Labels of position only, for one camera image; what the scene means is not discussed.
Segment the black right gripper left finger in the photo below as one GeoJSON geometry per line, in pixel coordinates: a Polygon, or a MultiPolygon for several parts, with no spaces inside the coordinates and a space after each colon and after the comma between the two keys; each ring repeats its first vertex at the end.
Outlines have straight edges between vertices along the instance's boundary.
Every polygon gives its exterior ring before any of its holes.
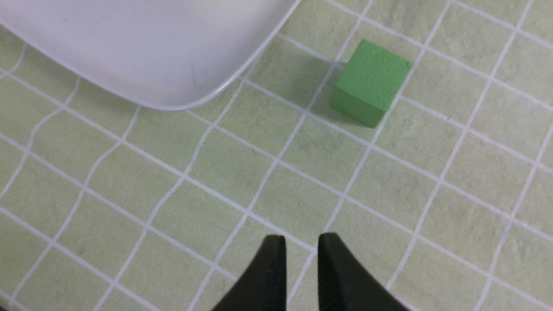
{"type": "Polygon", "coordinates": [[[254,258],[214,311],[285,311],[286,244],[282,235],[267,235],[254,258]]]}

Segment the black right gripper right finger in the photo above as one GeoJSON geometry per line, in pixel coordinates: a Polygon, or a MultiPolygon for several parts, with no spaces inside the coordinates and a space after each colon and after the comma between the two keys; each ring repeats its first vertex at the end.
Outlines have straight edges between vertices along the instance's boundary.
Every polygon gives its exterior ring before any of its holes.
{"type": "Polygon", "coordinates": [[[407,311],[357,260],[334,232],[318,238],[321,311],[407,311]]]}

